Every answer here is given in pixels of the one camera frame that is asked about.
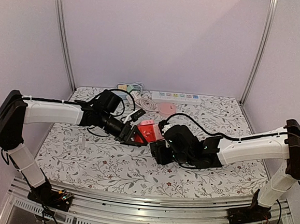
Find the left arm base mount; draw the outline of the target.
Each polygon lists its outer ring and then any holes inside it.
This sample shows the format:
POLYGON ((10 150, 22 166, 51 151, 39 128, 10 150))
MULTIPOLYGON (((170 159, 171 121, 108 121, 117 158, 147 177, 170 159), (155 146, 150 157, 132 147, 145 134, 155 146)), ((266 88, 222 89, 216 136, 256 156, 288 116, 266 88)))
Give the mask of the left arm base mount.
POLYGON ((44 182, 40 186, 30 185, 30 192, 27 198, 41 205, 68 212, 72 204, 74 195, 66 189, 54 191, 48 178, 44 175, 44 182))

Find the pink plug adapter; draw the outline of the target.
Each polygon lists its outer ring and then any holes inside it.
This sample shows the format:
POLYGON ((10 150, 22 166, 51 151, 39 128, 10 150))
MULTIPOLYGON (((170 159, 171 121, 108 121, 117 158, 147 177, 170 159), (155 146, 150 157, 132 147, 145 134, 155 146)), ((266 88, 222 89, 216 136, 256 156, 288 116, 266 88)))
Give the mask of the pink plug adapter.
POLYGON ((154 122, 154 120, 143 120, 143 121, 141 121, 140 122, 140 126, 148 126, 148 125, 154 125, 155 124, 155 122, 154 122))

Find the dark green cube socket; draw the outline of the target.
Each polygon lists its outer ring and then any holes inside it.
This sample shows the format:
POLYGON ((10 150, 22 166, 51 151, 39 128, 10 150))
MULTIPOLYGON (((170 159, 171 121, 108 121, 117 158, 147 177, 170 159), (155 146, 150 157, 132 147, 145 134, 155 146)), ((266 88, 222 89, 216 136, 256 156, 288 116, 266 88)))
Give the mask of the dark green cube socket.
POLYGON ((150 143, 151 155, 159 165, 177 162, 175 152, 165 140, 150 143))

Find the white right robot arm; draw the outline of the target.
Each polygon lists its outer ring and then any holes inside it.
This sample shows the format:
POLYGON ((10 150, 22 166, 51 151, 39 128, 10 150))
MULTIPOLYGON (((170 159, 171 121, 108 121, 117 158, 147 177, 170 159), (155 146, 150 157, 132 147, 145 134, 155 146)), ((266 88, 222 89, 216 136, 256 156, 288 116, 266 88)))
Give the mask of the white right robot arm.
POLYGON ((265 209, 300 181, 300 125, 294 119, 269 132, 238 138, 221 132, 209 133, 203 141, 186 125, 171 125, 168 120, 162 120, 158 128, 163 139, 151 143, 150 149, 161 165, 176 162, 188 169, 209 169, 241 161, 283 160, 269 182, 257 190, 252 205, 245 209, 248 221, 263 216, 265 209))

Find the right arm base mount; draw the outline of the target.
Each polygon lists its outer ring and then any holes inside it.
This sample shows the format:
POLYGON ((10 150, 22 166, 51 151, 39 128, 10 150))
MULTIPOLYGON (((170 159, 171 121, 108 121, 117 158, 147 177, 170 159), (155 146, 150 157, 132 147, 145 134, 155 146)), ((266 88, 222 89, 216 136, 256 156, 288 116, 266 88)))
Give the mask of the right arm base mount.
POLYGON ((271 218, 271 207, 261 206, 258 202, 259 192, 259 189, 255 192, 249 206, 229 208, 226 210, 229 224, 247 224, 271 218))

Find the red cube socket adapter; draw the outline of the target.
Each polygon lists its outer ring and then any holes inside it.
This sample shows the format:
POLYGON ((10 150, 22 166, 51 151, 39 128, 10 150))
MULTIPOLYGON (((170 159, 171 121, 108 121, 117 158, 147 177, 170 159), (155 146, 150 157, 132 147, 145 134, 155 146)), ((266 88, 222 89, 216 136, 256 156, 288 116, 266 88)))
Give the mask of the red cube socket adapter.
POLYGON ((150 125, 137 125, 137 128, 141 132, 142 136, 145 138, 145 140, 149 143, 156 141, 155 136, 155 130, 154 130, 154 124, 150 125))

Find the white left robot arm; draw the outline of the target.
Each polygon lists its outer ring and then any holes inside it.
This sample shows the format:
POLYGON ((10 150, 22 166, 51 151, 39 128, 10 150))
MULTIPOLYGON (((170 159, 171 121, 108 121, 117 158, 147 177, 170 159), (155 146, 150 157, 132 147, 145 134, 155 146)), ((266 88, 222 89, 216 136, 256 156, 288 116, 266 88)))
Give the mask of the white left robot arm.
POLYGON ((98 127, 124 145, 146 146, 140 130, 132 123, 145 111, 134 109, 118 120, 113 113, 122 103, 116 89, 106 89, 89 101, 65 101, 58 99, 23 96, 18 90, 11 91, 0 106, 0 148, 6 155, 6 163, 14 163, 31 192, 42 204, 54 201, 51 184, 39 168, 30 150, 24 145, 23 126, 33 123, 64 123, 83 127, 98 127))

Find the light pink cube socket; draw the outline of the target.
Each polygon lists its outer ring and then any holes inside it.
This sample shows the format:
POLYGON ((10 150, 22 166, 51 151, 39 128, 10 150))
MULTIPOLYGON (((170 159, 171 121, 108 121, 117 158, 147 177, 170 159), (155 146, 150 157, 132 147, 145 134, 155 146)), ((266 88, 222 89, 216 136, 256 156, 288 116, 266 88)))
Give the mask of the light pink cube socket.
POLYGON ((164 137, 162 136, 161 131, 160 131, 157 124, 153 125, 153 130, 154 130, 154 135, 155 135, 155 140, 156 141, 164 139, 164 137))

